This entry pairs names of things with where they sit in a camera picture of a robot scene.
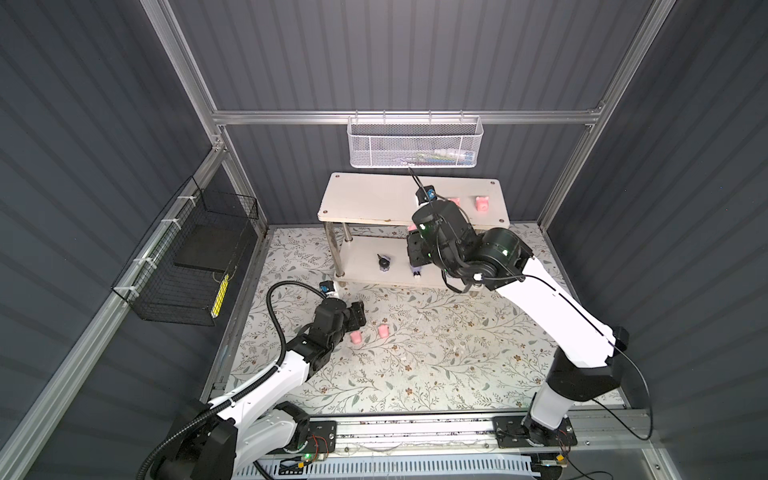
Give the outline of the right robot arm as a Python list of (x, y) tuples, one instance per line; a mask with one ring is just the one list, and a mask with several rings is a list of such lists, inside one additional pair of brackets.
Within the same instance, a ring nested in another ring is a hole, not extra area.
[(620, 386), (625, 339), (579, 306), (514, 232), (497, 227), (478, 233), (459, 206), (442, 198), (420, 201), (411, 220), (413, 266), (437, 266), (443, 281), (461, 281), (461, 293), (473, 287), (496, 292), (556, 342), (553, 363), (523, 420), (530, 441), (540, 444), (558, 432), (575, 404)]

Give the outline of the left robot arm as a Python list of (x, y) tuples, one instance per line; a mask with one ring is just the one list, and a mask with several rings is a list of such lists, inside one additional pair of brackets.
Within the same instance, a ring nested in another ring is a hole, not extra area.
[(268, 453), (300, 450), (309, 434), (310, 416), (285, 400), (330, 361), (346, 334), (367, 323), (365, 306), (346, 303), (332, 281), (309, 292), (321, 302), (313, 320), (288, 339), (277, 318), (269, 287), (265, 304), (279, 341), (277, 358), (233, 390), (207, 402), (192, 400), (174, 419), (168, 434), (140, 464), (139, 479), (230, 479)]

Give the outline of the dark purple toy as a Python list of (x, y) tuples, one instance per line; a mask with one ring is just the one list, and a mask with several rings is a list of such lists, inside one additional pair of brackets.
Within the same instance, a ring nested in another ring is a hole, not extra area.
[(377, 255), (378, 266), (382, 272), (388, 272), (391, 268), (391, 259), (383, 254)]

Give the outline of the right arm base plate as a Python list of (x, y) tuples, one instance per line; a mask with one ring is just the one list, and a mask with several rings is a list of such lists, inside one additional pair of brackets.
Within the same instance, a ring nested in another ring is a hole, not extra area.
[(568, 417), (564, 417), (555, 429), (522, 415), (493, 417), (492, 426), (500, 448), (573, 447), (578, 443)]

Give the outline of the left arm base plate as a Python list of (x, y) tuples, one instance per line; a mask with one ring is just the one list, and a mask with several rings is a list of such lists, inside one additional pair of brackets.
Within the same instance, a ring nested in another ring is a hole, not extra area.
[(333, 453), (336, 449), (338, 423), (330, 420), (310, 420), (299, 423), (283, 451), (289, 454)]

